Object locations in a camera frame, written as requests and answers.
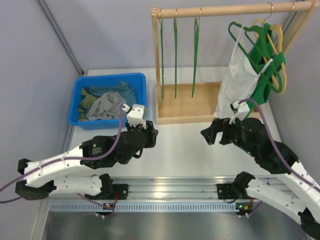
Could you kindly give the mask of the grey tank top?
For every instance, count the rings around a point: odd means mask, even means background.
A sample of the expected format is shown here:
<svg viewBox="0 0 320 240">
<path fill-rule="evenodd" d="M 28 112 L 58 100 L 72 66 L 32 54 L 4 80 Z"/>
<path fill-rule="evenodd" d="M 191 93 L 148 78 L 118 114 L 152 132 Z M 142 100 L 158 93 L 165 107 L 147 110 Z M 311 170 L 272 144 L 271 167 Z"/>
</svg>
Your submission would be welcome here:
<svg viewBox="0 0 320 240">
<path fill-rule="evenodd" d="M 93 102 L 86 118 L 89 121 L 118 119 L 120 108 L 126 103 L 118 92 L 106 92 Z"/>
</svg>

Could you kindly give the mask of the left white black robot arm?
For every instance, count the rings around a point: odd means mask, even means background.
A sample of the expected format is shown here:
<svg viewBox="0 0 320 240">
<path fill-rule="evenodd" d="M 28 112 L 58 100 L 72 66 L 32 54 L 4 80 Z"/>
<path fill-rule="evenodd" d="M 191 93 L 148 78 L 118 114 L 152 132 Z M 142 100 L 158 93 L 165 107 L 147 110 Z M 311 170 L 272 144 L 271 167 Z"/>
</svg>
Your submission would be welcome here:
<svg viewBox="0 0 320 240">
<path fill-rule="evenodd" d="M 117 192 L 107 173 L 98 169 L 126 165 L 141 157 L 144 149 L 153 148 L 159 131 L 152 121 L 146 126 L 125 125 L 126 130 L 114 136 L 98 135 L 75 148 L 41 161 L 19 160 L 21 179 L 15 193 L 29 201 L 43 200 L 57 194 L 80 194 L 90 200 L 111 199 Z"/>
</svg>

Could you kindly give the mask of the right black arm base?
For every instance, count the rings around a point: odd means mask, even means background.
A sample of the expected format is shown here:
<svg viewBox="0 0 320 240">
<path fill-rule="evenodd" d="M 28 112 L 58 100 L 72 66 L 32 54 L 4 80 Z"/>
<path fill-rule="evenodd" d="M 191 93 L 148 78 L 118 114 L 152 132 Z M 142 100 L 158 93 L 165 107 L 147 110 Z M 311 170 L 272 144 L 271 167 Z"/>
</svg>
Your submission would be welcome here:
<svg viewBox="0 0 320 240">
<path fill-rule="evenodd" d="M 253 175 L 242 171 L 235 177 L 232 183 L 218 183 L 216 185 L 218 199 L 224 200 L 227 203 L 234 203 L 238 199 L 250 199 L 246 189 L 249 187 L 249 182 L 254 179 Z"/>
</svg>

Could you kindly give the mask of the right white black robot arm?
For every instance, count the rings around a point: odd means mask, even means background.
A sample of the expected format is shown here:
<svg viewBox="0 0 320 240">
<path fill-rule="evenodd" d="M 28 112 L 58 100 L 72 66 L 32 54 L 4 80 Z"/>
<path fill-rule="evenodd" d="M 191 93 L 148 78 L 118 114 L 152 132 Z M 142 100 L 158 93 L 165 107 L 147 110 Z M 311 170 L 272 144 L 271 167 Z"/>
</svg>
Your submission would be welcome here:
<svg viewBox="0 0 320 240">
<path fill-rule="evenodd" d="M 215 118 L 200 133 L 208 145 L 213 145 L 217 134 L 221 133 L 220 145 L 234 144 L 295 194 L 290 196 L 276 190 L 242 171 L 232 183 L 220 187 L 220 198 L 260 200 L 293 219 L 311 238 L 320 238 L 319 184 L 307 173 L 298 156 L 287 145 L 270 139 L 266 126 L 260 120 L 237 118 L 230 122 L 230 118 Z"/>
</svg>

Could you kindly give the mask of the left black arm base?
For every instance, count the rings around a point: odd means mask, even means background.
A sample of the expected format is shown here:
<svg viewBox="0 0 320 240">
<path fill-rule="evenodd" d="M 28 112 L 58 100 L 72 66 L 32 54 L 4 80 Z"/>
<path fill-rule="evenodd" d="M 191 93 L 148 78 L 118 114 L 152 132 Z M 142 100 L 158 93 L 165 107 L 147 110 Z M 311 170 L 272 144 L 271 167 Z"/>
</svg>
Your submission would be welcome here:
<svg viewBox="0 0 320 240">
<path fill-rule="evenodd" d="M 111 177 L 106 173 L 98 177 L 101 183 L 100 193 L 85 194 L 90 200 L 126 200 L 129 193 L 128 184 L 113 183 Z"/>
</svg>

